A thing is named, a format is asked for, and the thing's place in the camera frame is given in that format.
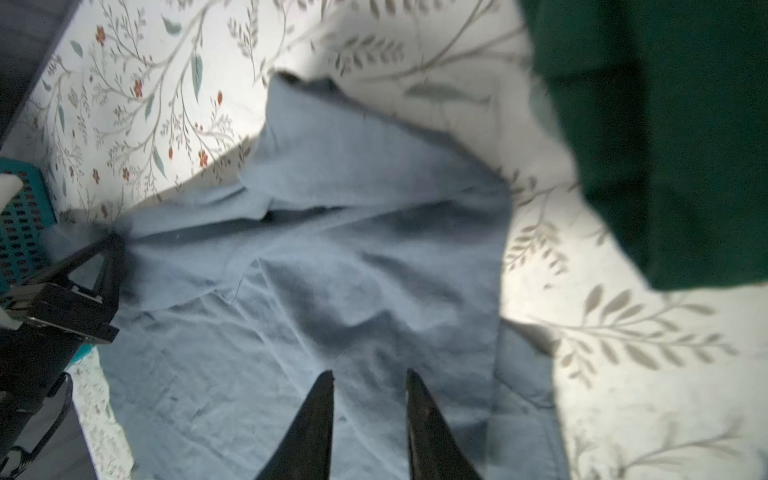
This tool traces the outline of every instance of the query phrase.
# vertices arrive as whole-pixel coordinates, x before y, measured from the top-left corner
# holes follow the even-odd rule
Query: floral pattern
[[[581,200],[511,0],[88,0],[0,153],[44,170],[60,220],[107,223],[233,179],[279,70],[448,131],[508,179],[502,315],[552,340],[574,478],[768,468],[765,286],[647,289]],[[98,354],[72,373],[99,478],[130,478]]]

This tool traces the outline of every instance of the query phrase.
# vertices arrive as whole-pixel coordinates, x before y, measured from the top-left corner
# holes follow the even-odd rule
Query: folded cloth
[[[768,278],[765,5],[519,2],[584,196],[651,286]]]
[[[510,213],[444,134],[274,78],[237,184],[114,225],[130,271],[99,354],[137,476],[252,478],[325,369],[332,477],[408,476],[408,368],[482,470]]]

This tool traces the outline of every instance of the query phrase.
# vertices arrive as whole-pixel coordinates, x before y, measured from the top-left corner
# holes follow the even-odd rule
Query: tablecloth
[[[584,205],[529,52],[505,0],[85,0],[0,154],[44,170],[61,221],[106,223],[233,178],[275,70],[330,74],[512,183],[502,315],[553,352],[573,478],[765,478],[766,286],[650,291]],[[98,353],[72,373],[99,478],[130,478]]]

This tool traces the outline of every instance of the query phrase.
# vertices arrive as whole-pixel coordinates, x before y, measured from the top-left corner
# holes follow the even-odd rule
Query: gray-blue fabric
[[[99,355],[136,478],[250,480],[326,369],[333,478],[408,477],[408,368],[483,470],[510,216],[505,182],[444,134],[275,77],[239,182],[114,225],[129,272]],[[548,363],[523,357],[551,401]]]

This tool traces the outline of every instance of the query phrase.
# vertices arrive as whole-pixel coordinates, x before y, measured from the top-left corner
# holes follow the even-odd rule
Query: folded green garment
[[[768,278],[768,7],[520,0],[584,196],[653,288]]]

